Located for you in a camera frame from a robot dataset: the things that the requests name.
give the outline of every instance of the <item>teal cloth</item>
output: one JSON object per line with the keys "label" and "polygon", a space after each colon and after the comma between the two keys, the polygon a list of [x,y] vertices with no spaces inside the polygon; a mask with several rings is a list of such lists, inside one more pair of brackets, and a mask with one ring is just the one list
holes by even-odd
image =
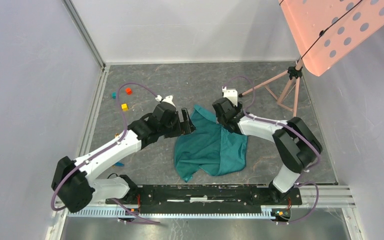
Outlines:
{"label": "teal cloth", "polygon": [[222,176],[245,168],[248,137],[230,133],[216,123],[216,116],[195,105],[190,120],[196,130],[177,138],[174,167],[188,182],[199,169],[211,176]]}

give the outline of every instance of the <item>blue object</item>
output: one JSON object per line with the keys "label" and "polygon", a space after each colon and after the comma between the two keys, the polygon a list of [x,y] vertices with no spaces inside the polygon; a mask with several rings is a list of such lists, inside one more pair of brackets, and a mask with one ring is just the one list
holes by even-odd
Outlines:
{"label": "blue object", "polygon": [[199,169],[211,176],[221,176],[245,168],[248,137],[230,133],[216,123],[216,116],[195,105],[190,120],[196,130],[177,138],[174,167],[188,182]]}

